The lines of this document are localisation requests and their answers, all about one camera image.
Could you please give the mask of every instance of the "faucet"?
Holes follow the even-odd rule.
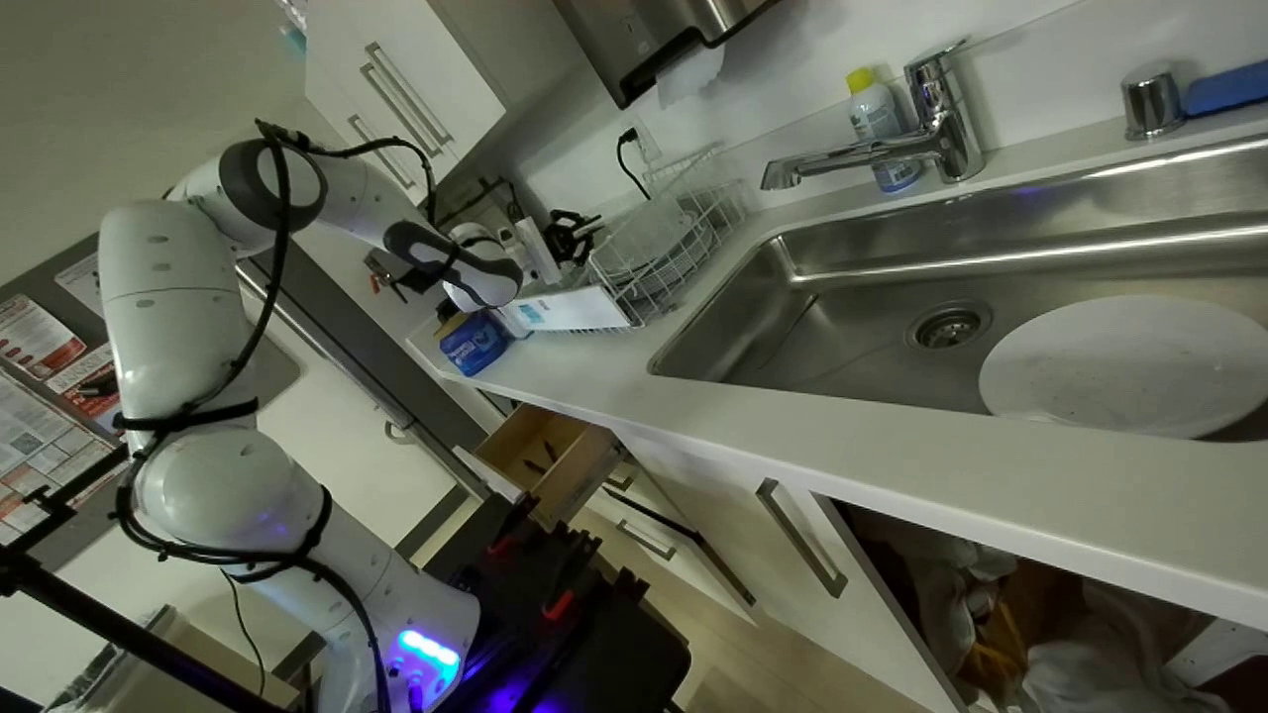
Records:
[[[849,165],[873,165],[901,153],[931,153],[942,184],[964,184],[988,165],[988,147],[979,140],[979,123],[968,108],[968,90],[960,83],[960,54],[964,40],[956,46],[942,46],[936,54],[922,54],[903,66],[906,94],[915,104],[920,129],[883,140],[883,144],[858,144],[829,153],[790,153],[771,159],[759,172],[759,190],[790,190],[810,173],[831,173]]]

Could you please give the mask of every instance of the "cabinet handle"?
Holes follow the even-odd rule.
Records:
[[[434,153],[442,144],[450,144],[448,126],[434,120],[434,112],[407,86],[383,42],[364,42],[370,65],[359,77],[376,83],[383,104],[397,112],[400,123],[429,133],[434,144]]]
[[[383,108],[405,123],[405,129],[425,147],[425,153],[434,159],[440,140],[405,108],[407,99],[391,86],[391,78],[376,65],[364,65],[359,77],[383,99]]]
[[[714,564],[714,572],[742,596],[742,604],[746,604],[746,605],[755,605],[755,596],[754,596],[754,589],[746,586],[746,578],[714,549],[714,544],[709,544],[700,532],[695,532],[695,528],[687,528],[687,522],[673,522],[673,518],[648,512],[646,502],[638,502],[638,501],[631,501],[631,494],[623,494],[623,491],[602,489],[602,494],[610,494],[610,501],[617,501],[623,507],[646,515],[648,522],[663,522],[663,528],[679,532],[680,539],[688,539],[688,544]]]
[[[638,473],[626,462],[626,469],[615,469],[602,482],[615,491],[631,491],[634,481],[638,481]]]
[[[626,518],[617,522],[617,532],[626,536],[626,539],[634,539],[640,549],[648,549],[648,556],[659,556],[659,557],[673,557],[679,556],[679,547],[668,544],[668,547],[659,547],[659,544],[648,544],[646,536],[638,536]]]
[[[353,133],[359,140],[359,144],[370,144],[370,129],[364,129],[364,120],[359,114],[350,114],[350,126],[353,126]],[[405,186],[405,190],[413,190],[417,184],[397,165],[397,159],[389,153],[389,149],[374,149],[379,161],[383,161],[383,172]]]
[[[777,528],[791,539],[796,556],[810,564],[810,572],[819,578],[819,586],[825,586],[831,597],[839,597],[849,578],[835,572],[835,564],[829,557],[829,549],[796,528],[796,518],[791,518],[796,507],[786,507],[786,502],[777,501],[777,491],[782,491],[782,481],[765,481],[765,482],[755,489],[759,507],[765,507],[765,512],[777,518]]]
[[[397,70],[397,65],[383,53],[383,42],[370,42],[364,54],[400,86],[400,94],[420,112],[420,120],[434,129],[434,140],[450,144],[450,133],[440,123],[440,114],[417,90],[407,90],[407,78]]]

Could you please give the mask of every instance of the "white countertop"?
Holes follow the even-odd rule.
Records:
[[[1117,126],[1100,123],[1014,147],[971,186],[922,186],[903,201],[1263,133],[1263,126],[1263,112],[1253,112],[1157,147],[1127,147]],[[877,190],[854,186],[759,214],[724,243],[679,313],[631,333],[531,335],[467,383],[606,429],[663,431],[680,448],[722,448],[819,494],[1268,630],[1261,556],[1268,444],[1117,435],[646,371],[755,243],[877,207]]]

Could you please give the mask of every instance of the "bottle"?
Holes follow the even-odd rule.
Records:
[[[877,66],[854,66],[849,70],[849,120],[858,133],[858,144],[883,144],[883,140],[901,140],[906,133],[906,120],[901,108],[901,94],[877,77]],[[913,186],[922,173],[922,159],[883,159],[873,161],[877,186],[883,194],[897,194],[903,186]]]
[[[523,262],[526,262],[531,279],[533,279],[540,284],[560,284],[563,272],[560,272],[560,262],[556,262],[556,255],[551,255],[540,221],[533,221],[533,217],[520,217],[520,221],[510,227],[510,232],[516,232],[516,243],[523,246]]]

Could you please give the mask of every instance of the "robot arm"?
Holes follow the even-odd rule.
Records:
[[[432,230],[420,210],[370,161],[286,149],[289,221],[313,221],[383,250],[417,269],[434,269],[442,292],[463,308],[490,308],[520,292],[523,269],[507,258],[478,258]],[[239,258],[275,250],[279,172],[260,140],[220,149],[170,190],[170,201],[198,207],[234,243]]]
[[[467,304],[516,296],[510,262],[450,250],[364,161],[286,149],[289,221],[330,221],[413,267],[440,267]],[[330,643],[319,713],[434,710],[460,681],[478,604],[417,576],[255,424],[255,367],[234,258],[275,246],[279,173],[239,144],[168,201],[100,230],[103,317],[140,461],[117,501],[133,544],[214,564]]]

